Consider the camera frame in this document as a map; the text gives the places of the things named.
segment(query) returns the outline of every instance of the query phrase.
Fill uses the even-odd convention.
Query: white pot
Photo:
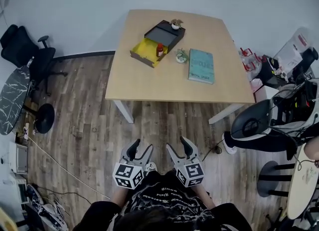
[[[178,59],[178,57],[176,57],[176,61],[177,61],[178,63],[184,63],[184,62],[185,62],[183,59],[182,59],[182,60]]]
[[[172,27],[173,29],[175,29],[175,30],[178,30],[178,29],[180,28],[180,26],[176,26],[176,25],[174,25],[174,24],[172,24],[171,27]]]

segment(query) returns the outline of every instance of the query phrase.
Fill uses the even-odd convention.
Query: wooden floor
[[[35,136],[36,142],[63,167],[107,196],[111,196],[114,189],[113,166],[127,143],[140,138],[139,153],[153,144],[152,159],[164,173],[172,167],[166,142],[182,154],[178,138],[186,136],[198,146],[203,157],[221,140],[223,131],[230,129],[236,114],[243,110],[208,125],[208,119],[227,105],[127,102],[135,118],[134,124],[128,124],[113,102],[104,99],[112,59],[112,56],[102,56],[57,63],[55,70],[66,71],[69,75],[66,78],[51,77],[52,96],[48,98],[42,92],[39,101],[40,105],[51,103],[54,106],[54,126],[48,134]],[[265,215],[275,216],[279,206],[284,207],[287,200],[275,196],[261,198],[257,194],[259,171],[270,160],[287,163],[285,152],[239,149],[235,155],[229,155],[225,150],[219,155],[211,153],[203,164],[204,186],[214,202],[217,205],[234,203],[256,231],[266,230],[269,224]],[[68,175],[32,144],[29,147],[28,181],[57,192],[77,192],[91,202],[105,200]],[[287,182],[280,186],[288,190]],[[49,193],[39,191],[43,196]],[[74,194],[57,197],[70,214],[69,217],[66,215],[66,220],[72,229],[89,204]]]

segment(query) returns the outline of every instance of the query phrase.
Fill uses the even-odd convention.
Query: book cover
[[[188,79],[210,84],[215,82],[214,62],[211,53],[190,49]]]

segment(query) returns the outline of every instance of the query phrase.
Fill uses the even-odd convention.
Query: black marble table
[[[30,83],[27,66],[15,69],[0,93],[0,134],[9,134],[17,122]]]

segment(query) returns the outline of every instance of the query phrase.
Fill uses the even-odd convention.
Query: white round table
[[[298,160],[310,160],[304,152],[304,144],[300,150]],[[288,201],[287,215],[289,219],[296,219],[306,209],[315,192],[319,169],[314,163],[303,162],[302,168],[298,171],[298,162],[295,164],[294,174],[291,179]]]

